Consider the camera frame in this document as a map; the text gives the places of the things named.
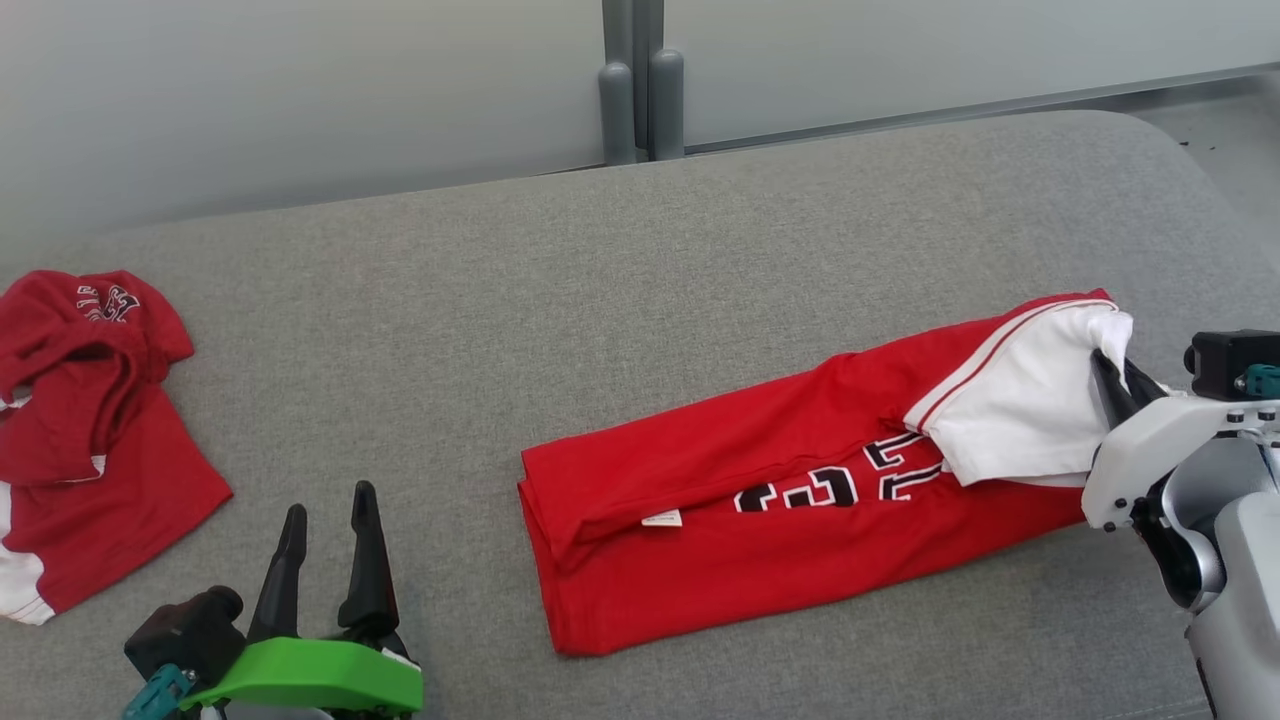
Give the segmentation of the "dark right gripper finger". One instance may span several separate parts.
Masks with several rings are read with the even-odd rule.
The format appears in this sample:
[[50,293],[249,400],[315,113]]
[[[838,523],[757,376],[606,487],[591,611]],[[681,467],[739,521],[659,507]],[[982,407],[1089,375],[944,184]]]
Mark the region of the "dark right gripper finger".
[[1102,348],[1092,351],[1091,363],[1101,407],[1108,429],[1114,430],[1138,413],[1138,402],[1126,386],[1132,363],[1125,359],[1117,365]]
[[1152,379],[1133,360],[1124,363],[1124,382],[1134,409],[1143,409],[1157,398],[1170,396],[1170,389]]

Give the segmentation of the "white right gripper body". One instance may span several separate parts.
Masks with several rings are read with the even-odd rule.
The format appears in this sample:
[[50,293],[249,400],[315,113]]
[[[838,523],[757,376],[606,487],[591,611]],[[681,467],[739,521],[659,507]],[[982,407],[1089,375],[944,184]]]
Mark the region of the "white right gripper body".
[[1275,493],[1277,401],[1157,398],[1103,438],[1085,482],[1089,527],[1129,527],[1137,502],[1161,484],[1155,505],[1189,528],[1231,501]]

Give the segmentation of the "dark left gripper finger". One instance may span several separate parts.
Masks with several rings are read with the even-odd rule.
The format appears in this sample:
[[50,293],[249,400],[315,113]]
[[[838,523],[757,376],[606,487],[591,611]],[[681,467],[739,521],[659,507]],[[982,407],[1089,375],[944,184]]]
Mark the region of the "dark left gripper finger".
[[300,570],[306,560],[307,536],[307,511],[302,503],[293,503],[259,593],[247,633],[250,644],[298,637]]
[[349,635],[392,635],[399,625],[387,541],[374,484],[355,487],[351,528],[355,555],[346,598],[338,610],[338,625]]

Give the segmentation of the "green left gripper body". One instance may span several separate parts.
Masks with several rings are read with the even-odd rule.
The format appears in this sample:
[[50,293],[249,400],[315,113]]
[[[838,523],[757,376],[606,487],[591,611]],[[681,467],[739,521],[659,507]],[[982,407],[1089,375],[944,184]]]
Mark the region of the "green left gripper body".
[[399,621],[372,618],[329,638],[247,641],[221,680],[180,710],[223,702],[401,717],[424,708],[424,678],[396,634]]

